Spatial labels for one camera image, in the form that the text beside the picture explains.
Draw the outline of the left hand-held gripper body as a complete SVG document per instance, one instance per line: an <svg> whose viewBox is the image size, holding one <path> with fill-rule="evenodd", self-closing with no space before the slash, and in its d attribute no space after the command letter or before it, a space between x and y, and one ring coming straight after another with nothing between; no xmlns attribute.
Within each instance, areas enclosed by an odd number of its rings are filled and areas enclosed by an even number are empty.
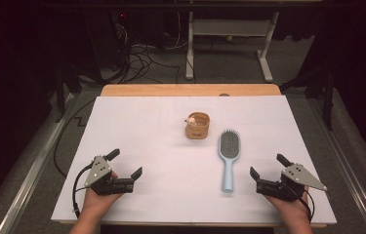
<svg viewBox="0 0 366 234"><path fill-rule="evenodd" d="M84 186L91 188L100 196L111 194L132 193L133 178L117 178L112 174L112 168L102 156L97 156L85 180Z"/></svg>

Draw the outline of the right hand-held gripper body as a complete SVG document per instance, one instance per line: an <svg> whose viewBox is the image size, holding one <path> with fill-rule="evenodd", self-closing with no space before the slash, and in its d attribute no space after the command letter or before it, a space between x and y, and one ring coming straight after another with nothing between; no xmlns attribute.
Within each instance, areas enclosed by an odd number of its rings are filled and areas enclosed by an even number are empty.
<svg viewBox="0 0 366 234"><path fill-rule="evenodd" d="M269 181L256 175L256 183L257 193L287 202L293 202L301 198L306 187L321 191L327 190L327 186L301 164L292 164L283 169L280 179L277 181Z"/></svg>

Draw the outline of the light blue hairbrush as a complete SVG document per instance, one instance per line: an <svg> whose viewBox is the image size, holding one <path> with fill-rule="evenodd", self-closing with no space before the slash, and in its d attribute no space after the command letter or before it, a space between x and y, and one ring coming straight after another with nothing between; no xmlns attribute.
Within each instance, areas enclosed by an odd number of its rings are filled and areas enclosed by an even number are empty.
<svg viewBox="0 0 366 234"><path fill-rule="evenodd" d="M240 135L233 129L226 129L219 138L219 155L224 161L223 192L233 192L233 163L241 151Z"/></svg>

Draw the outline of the person's left hand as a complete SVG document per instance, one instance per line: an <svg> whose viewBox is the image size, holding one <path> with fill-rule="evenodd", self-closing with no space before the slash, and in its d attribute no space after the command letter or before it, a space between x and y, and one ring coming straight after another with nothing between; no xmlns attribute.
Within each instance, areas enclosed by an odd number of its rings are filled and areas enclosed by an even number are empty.
<svg viewBox="0 0 366 234"><path fill-rule="evenodd" d="M101 219L109 211L110 207L122 197L122 194L98 195L92 188L85 193L81 217L90 216Z"/></svg>

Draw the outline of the person's right hand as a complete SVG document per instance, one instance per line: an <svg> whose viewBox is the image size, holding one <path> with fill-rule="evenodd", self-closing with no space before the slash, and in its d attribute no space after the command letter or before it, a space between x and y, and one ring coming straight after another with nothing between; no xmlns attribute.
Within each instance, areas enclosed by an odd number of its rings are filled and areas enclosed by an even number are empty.
<svg viewBox="0 0 366 234"><path fill-rule="evenodd" d="M309 224L309 211L306 207L307 195L305 193L301 199L293 202L283 201L268 195L264 197L277 209L280 218L287 227L302 227L304 224Z"/></svg>

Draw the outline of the tan round cup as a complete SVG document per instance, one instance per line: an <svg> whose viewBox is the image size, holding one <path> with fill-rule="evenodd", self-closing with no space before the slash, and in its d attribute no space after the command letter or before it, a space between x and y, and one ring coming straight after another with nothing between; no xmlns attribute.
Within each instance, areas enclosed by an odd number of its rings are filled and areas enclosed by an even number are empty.
<svg viewBox="0 0 366 234"><path fill-rule="evenodd" d="M210 128L209 115L203 112L193 112L189 114L187 118L189 117L193 117L196 120L197 125L195 127L186 125L185 136L189 139L205 139L208 136Z"/></svg>

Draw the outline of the black stand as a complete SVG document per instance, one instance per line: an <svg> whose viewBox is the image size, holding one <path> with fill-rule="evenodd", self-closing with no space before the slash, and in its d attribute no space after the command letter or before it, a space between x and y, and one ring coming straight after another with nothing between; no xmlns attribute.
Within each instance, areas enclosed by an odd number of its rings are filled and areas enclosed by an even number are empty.
<svg viewBox="0 0 366 234"><path fill-rule="evenodd" d="M279 89L284 92L292 87L305 87L307 98L323 97L322 120L329 131L332 131L332 107L334 75L329 65L316 65L310 71L282 84Z"/></svg>
<svg viewBox="0 0 366 234"><path fill-rule="evenodd" d="M73 94L80 94L82 90L82 86L79 82L78 70L69 63L60 65L56 69L57 123L61 121L65 112L64 88L68 88Z"/></svg>

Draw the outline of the black computer tower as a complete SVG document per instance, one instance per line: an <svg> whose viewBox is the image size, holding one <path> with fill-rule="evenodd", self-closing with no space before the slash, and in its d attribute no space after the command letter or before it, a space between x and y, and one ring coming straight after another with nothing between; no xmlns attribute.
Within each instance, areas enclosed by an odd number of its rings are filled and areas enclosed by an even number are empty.
<svg viewBox="0 0 366 234"><path fill-rule="evenodd" d="M123 68L125 48L117 37L117 27L107 12L85 15L92 45L100 68Z"/></svg>

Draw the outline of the aluminium floor rail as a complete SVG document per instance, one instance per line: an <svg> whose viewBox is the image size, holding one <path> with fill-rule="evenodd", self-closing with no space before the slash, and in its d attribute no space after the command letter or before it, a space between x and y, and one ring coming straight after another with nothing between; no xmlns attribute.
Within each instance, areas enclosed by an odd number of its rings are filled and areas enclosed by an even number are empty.
<svg viewBox="0 0 366 234"><path fill-rule="evenodd" d="M314 112L317 120L319 121L320 126L322 127L323 132L326 134L330 145L333 148L334 155L336 157L336 161L338 164L338 168L343 175L343 178L346 182L346 186L348 187L350 194L360 211L362 217L366 222L366 190L362 187L359 176L360 171L355 170L350 164L344 153L344 150L338 143L338 138L335 133L329 130L323 120L322 110L319 107L319 104L316 99L309 99L308 105Z"/></svg>
<svg viewBox="0 0 366 234"><path fill-rule="evenodd" d="M2 206L4 216L0 219L0 234L12 234L28 204L34 189L50 160L50 152L61 135L67 121L67 115L78 99L78 95L69 93L62 97L65 110L61 113L53 110L39 131L33 136L26 149L12 167L0 188L0 201L9 203Z"/></svg>

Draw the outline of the white metal stand frame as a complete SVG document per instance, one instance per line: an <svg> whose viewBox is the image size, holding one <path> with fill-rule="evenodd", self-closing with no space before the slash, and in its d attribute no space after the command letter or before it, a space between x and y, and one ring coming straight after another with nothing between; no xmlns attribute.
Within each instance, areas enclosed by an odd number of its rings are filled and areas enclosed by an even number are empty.
<svg viewBox="0 0 366 234"><path fill-rule="evenodd" d="M185 78L194 78L193 38L195 36L240 36L263 37L264 46L256 51L264 79L273 82L273 77L266 59L266 54L277 25L279 13L272 14L271 19L195 19L193 13L188 18L188 38L185 64Z"/></svg>

